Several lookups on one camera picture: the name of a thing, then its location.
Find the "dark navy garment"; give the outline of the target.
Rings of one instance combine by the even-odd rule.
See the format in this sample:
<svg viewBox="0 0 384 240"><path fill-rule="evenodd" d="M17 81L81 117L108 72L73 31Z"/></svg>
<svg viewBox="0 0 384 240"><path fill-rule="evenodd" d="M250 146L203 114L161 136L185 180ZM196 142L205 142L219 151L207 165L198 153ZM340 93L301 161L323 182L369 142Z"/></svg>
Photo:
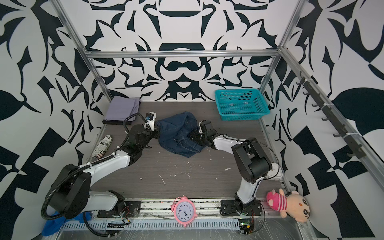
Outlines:
<svg viewBox="0 0 384 240"><path fill-rule="evenodd" d="M156 121L155 126L160 146L173 154L190 158L207 146L200 141L198 122L190 112Z"/></svg>

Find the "purple grey skirt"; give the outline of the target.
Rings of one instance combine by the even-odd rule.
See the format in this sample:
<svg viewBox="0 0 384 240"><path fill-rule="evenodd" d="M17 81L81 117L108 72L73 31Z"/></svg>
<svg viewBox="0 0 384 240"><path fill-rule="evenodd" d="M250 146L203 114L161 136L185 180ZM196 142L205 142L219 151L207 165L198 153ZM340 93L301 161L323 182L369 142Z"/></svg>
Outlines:
<svg viewBox="0 0 384 240"><path fill-rule="evenodd" d="M129 116L138 113L140 99L115 96L109 105L104 120L124 121Z"/></svg>

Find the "black skirt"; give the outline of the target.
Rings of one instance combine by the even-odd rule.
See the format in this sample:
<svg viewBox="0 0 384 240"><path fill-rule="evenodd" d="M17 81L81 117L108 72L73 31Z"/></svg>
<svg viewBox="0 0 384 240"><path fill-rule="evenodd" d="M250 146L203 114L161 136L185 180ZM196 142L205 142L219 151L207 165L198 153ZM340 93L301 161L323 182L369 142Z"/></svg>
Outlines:
<svg viewBox="0 0 384 240"><path fill-rule="evenodd" d="M118 125L121 126L123 125L124 121L115 121L115 120L103 120L103 124L105 125Z"/></svg>

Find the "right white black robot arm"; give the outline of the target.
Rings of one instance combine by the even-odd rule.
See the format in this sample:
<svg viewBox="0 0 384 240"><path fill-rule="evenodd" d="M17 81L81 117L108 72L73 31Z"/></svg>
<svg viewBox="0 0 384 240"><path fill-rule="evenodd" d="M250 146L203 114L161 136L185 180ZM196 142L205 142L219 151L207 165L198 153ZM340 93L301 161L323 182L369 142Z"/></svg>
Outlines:
<svg viewBox="0 0 384 240"><path fill-rule="evenodd" d="M228 204L221 203L222 216L246 215L253 209L259 210L262 205L256 200L256 192L261 182L282 178L280 165L272 163L263 149L271 148L256 138L238 139L219 134L212 123L206 120L200 122L198 129L192 131L188 137L200 146L227 152L235 158L242 181L234 200L230 200Z"/></svg>

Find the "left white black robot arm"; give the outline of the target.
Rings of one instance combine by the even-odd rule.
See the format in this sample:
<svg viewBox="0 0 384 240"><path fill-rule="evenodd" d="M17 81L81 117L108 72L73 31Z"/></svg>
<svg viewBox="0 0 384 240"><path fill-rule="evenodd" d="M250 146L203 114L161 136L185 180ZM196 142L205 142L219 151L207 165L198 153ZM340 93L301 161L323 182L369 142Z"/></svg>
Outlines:
<svg viewBox="0 0 384 240"><path fill-rule="evenodd" d="M142 156L143 150L149 148L149 142L158 137L155 119L153 112L127 117L123 121L126 137L110 155L80 166L69 164L63 167L42 205L41 216L47 221L43 236L57 233L68 220L81 219L94 235L112 237L113 234L98 232L90 226L94 211L121 218L121 227L129 225L124 197L115 191L95 192L91 187L104 177L131 166Z"/></svg>

